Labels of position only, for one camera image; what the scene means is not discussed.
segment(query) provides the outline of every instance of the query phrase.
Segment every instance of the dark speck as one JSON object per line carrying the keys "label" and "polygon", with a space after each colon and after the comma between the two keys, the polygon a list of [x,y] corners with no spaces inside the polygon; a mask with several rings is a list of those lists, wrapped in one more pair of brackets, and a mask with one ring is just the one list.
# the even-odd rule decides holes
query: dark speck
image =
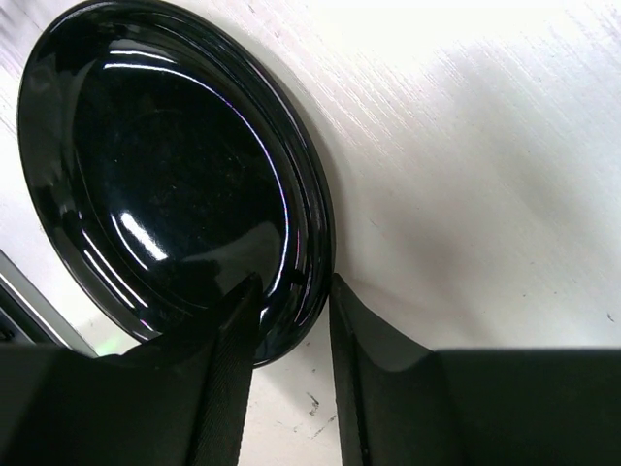
{"label": "dark speck", "polygon": [[307,392],[307,395],[309,396],[309,398],[312,400],[312,409],[309,411],[309,414],[311,416],[314,416],[317,413],[317,410],[319,409],[319,402],[317,401],[317,399],[312,396],[310,393]]}
{"label": "dark speck", "polygon": [[333,415],[332,417],[330,417],[330,418],[328,419],[328,422],[326,422],[326,425],[324,425],[324,426],[323,426],[323,427],[321,427],[319,430],[317,430],[317,431],[314,433],[314,435],[313,435],[312,437],[313,437],[313,438],[315,438],[317,435],[319,435],[321,432],[323,432],[323,431],[324,431],[324,429],[325,429],[328,425],[330,425],[330,422],[333,422],[333,421],[334,421],[334,419],[336,419],[336,418],[337,418],[337,415]]}

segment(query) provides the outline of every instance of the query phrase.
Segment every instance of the white textured surface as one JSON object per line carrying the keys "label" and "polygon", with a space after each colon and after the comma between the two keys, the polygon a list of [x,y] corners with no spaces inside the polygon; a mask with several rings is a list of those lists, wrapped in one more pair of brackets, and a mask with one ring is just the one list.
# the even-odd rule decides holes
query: white textured surface
{"label": "white textured surface", "polygon": [[[0,0],[0,248],[97,345],[111,323],[40,231],[15,135],[27,53],[73,3]],[[297,102],[333,191],[337,268],[381,316],[432,348],[619,346],[615,5],[179,3],[256,54]],[[255,373],[244,466],[339,463],[326,322]]]}

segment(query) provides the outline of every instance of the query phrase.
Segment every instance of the white surface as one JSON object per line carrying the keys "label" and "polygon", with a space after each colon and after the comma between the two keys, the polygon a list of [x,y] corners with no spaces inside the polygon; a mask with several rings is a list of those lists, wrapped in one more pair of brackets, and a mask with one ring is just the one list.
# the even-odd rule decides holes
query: white surface
{"label": "white surface", "polygon": [[[113,338],[121,349],[129,342],[40,230],[17,153],[21,67],[73,3],[0,0],[11,16],[0,17],[0,248],[95,347]],[[337,268],[381,316],[431,348],[619,346],[614,5],[179,3],[244,44],[297,102],[333,191]],[[310,346],[256,371],[241,464],[339,464],[326,321]]]}

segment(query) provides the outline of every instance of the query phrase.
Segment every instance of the black plastic piece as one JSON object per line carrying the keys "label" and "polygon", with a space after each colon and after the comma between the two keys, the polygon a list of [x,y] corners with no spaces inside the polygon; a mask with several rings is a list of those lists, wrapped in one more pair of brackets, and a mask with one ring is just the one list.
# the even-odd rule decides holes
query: black plastic piece
{"label": "black plastic piece", "polygon": [[256,364],[307,334],[334,265],[312,142],[269,73],[179,7],[80,4],[33,49],[18,102],[37,213],[76,280],[141,340],[264,284]]}
{"label": "black plastic piece", "polygon": [[429,351],[339,276],[330,325],[344,466],[619,462],[619,350]]}
{"label": "black plastic piece", "polygon": [[0,347],[0,464],[237,464],[261,282],[123,356]]}

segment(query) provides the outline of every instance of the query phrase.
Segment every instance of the black oval object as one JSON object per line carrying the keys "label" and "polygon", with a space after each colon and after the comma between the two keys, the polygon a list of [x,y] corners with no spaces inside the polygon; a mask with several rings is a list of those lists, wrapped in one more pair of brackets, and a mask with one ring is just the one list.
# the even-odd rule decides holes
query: black oval object
{"label": "black oval object", "polygon": [[26,64],[18,137],[42,224],[83,289],[148,340],[249,274],[257,365],[309,331],[334,267],[311,140],[239,44],[162,2],[78,5]]}

